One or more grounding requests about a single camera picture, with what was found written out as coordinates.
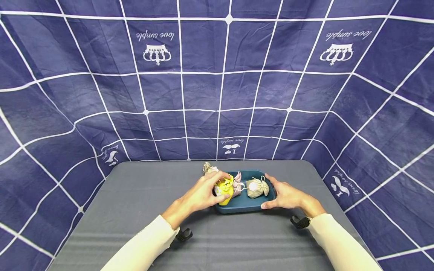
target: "blue cloth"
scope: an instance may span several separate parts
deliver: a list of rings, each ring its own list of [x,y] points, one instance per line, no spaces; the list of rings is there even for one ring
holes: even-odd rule
[[[212,159],[307,160],[384,270],[434,268],[432,1],[0,10],[1,270],[45,270],[116,164]]]

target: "black clip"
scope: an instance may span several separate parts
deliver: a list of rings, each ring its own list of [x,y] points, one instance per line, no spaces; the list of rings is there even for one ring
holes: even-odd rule
[[[178,240],[181,243],[184,243],[188,239],[190,239],[193,236],[193,232],[190,230],[190,228],[186,228],[185,231],[179,231],[179,233],[175,236],[176,240]]]
[[[291,223],[296,227],[296,229],[304,229],[307,228],[310,224],[310,219],[306,216],[302,218],[301,220],[298,218],[298,216],[291,217]]]

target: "hand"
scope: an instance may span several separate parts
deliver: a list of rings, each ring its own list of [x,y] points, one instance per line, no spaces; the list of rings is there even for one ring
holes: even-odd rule
[[[277,191],[277,197],[275,200],[264,202],[261,205],[262,209],[271,209],[274,207],[292,209],[299,207],[310,218],[326,213],[319,201],[311,195],[290,186],[286,182],[279,182],[276,178],[268,174],[265,174],[265,177],[267,177],[274,186],[274,189]]]
[[[190,213],[206,209],[230,197],[230,195],[214,196],[212,193],[214,184],[224,178],[229,179],[230,176],[223,171],[207,174],[201,177],[197,183],[180,198],[185,207],[189,209]]]
[[[230,178],[230,176],[223,171],[202,176],[187,193],[175,200],[161,216],[172,226],[172,229],[176,229],[193,212],[206,209],[229,198],[230,195],[214,196],[212,193],[214,184],[223,178]]]

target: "blue tray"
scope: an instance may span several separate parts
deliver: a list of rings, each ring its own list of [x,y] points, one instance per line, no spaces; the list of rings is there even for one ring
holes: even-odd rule
[[[265,173],[259,170],[237,170],[237,171],[228,171],[228,173],[235,177],[238,174],[238,171],[241,172],[242,182],[251,180],[253,179],[253,177],[260,180],[262,175],[265,177]],[[265,178],[265,182],[270,187],[270,192],[268,193],[268,196],[262,194],[261,196],[255,199],[251,199],[247,195],[247,190],[243,190],[240,195],[231,199],[227,205],[221,206],[219,204],[216,204],[215,206],[217,211],[222,214],[260,211],[261,204],[263,202],[273,200],[276,198],[274,187],[271,185],[270,181],[267,178]]]

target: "wrist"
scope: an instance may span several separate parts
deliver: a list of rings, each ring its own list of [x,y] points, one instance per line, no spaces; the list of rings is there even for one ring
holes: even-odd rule
[[[310,195],[301,200],[300,208],[306,214],[306,216],[310,218],[314,218],[318,215],[327,213],[322,207],[319,200],[315,199]]]
[[[170,224],[173,230],[176,230],[191,213],[190,209],[186,208],[183,200],[177,199],[161,216]]]

